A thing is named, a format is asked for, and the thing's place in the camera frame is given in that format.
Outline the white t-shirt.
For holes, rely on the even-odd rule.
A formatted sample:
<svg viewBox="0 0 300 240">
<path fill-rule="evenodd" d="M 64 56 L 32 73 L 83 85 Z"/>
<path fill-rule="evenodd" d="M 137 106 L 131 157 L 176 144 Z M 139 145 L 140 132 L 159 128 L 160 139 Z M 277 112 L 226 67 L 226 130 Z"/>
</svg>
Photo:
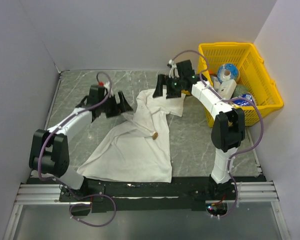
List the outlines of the white t-shirt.
<svg viewBox="0 0 300 240">
<path fill-rule="evenodd" d="M 86 178 L 138 183 L 170 183 L 172 164 L 167 115 L 181 117 L 185 94 L 179 98 L 153 98 L 153 89 L 136 97 L 134 114 L 113 127 L 90 157 L 77 169 Z"/>
</svg>

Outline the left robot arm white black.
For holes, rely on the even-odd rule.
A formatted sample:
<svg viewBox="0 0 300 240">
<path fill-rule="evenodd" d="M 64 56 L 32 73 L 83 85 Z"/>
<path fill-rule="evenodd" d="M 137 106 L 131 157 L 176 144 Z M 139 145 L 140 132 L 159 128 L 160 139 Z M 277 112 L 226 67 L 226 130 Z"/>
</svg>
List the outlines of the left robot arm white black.
<svg viewBox="0 0 300 240">
<path fill-rule="evenodd" d="M 53 127 L 35 131 L 29 167 L 37 171 L 42 181 L 56 181 L 67 188 L 77 201 L 84 201 L 89 195 L 88 180 L 70 166 L 69 142 L 101 114 L 111 118 L 131 111 L 133 108 L 122 91 L 114 95 L 111 88 L 102 83 L 92 85 L 89 94 L 70 115 Z"/>
</svg>

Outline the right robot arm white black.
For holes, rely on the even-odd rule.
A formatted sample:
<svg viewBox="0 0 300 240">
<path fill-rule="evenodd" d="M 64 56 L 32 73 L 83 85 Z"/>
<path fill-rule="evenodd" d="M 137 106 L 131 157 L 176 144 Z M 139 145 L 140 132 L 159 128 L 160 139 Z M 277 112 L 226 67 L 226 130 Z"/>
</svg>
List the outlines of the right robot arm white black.
<svg viewBox="0 0 300 240">
<path fill-rule="evenodd" d="M 180 98 L 188 91 L 198 99 L 213 118 L 211 141 L 215 147 L 215 160 L 209 176 L 208 193 L 220 199 L 233 190 L 231 171 L 241 142 L 245 139 L 245 114 L 224 102 L 202 73 L 195 73 L 190 60 L 168 62 L 169 74 L 157 78 L 153 98 Z"/>
</svg>

